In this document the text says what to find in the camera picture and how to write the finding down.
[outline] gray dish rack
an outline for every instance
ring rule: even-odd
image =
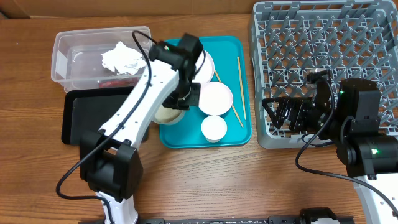
[[[261,102],[312,96],[315,89],[305,76],[314,68],[333,70],[336,99],[344,78],[377,82],[380,130],[398,136],[397,15],[390,0],[256,3],[248,31],[259,144],[267,149],[304,145],[300,137],[305,133],[293,133],[288,125],[275,128]]]

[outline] wooden table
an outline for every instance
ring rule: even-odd
[[[248,14],[218,16],[103,17],[0,21],[0,223],[76,223],[104,216],[99,201],[58,198],[55,185],[78,160],[78,148],[61,140],[65,92],[50,78],[55,36],[66,30],[148,26],[155,39],[233,35],[244,47],[253,137],[240,147],[170,150],[150,126],[139,151],[144,176],[135,195],[143,218],[244,218],[298,215],[330,207],[365,223],[351,182],[304,173],[298,149],[267,150],[257,143],[254,81],[249,60]],[[311,149],[302,164],[346,174],[335,147]],[[68,195],[93,195],[75,172]]]

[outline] clear plastic bin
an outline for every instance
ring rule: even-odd
[[[148,27],[118,27],[61,32],[55,38],[52,53],[51,79],[63,85],[66,92],[94,88],[134,86],[144,68],[135,75],[117,75],[102,66],[103,53],[113,50],[121,41],[139,51],[132,31],[150,36]],[[152,42],[142,35],[137,39],[148,54]]]

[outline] wooden chopstick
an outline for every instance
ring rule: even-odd
[[[222,83],[222,81],[221,81],[220,77],[218,76],[218,73],[217,73],[216,70],[214,70],[214,73],[216,74],[216,77],[217,77],[218,81],[219,81],[220,83]],[[232,104],[232,110],[234,111],[234,113],[235,113],[235,115],[236,115],[236,118],[238,119],[239,123],[241,123],[241,126],[242,126],[242,128],[243,128],[243,123],[242,123],[242,121],[241,121],[241,118],[239,117],[238,112],[236,112],[236,109],[235,109],[235,107],[234,107],[233,104]]]
[[[244,120],[246,120],[246,107],[244,106],[244,97],[243,97],[241,60],[239,59],[239,56],[238,56],[238,68],[239,68],[239,82],[241,83],[241,97],[242,97],[242,105],[243,105],[243,114],[244,114]]]

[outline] teal tray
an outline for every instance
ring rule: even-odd
[[[167,40],[167,42],[177,45],[179,40],[180,39],[170,39]],[[177,124],[170,126],[160,125],[160,140],[165,146],[171,149],[238,146],[246,144],[251,139],[253,129],[242,43],[239,39],[232,36],[202,37],[200,41],[205,50],[213,58],[216,71],[221,81],[231,89],[234,96],[234,106],[244,127],[241,127],[231,108],[226,114],[221,116],[228,126],[226,136],[217,143],[210,143],[201,133],[201,123],[207,115],[198,107],[191,106],[190,110],[185,113],[183,119]],[[241,61],[246,120],[244,120],[241,87],[239,83],[238,56]],[[216,75],[214,75],[212,81],[217,82]]]

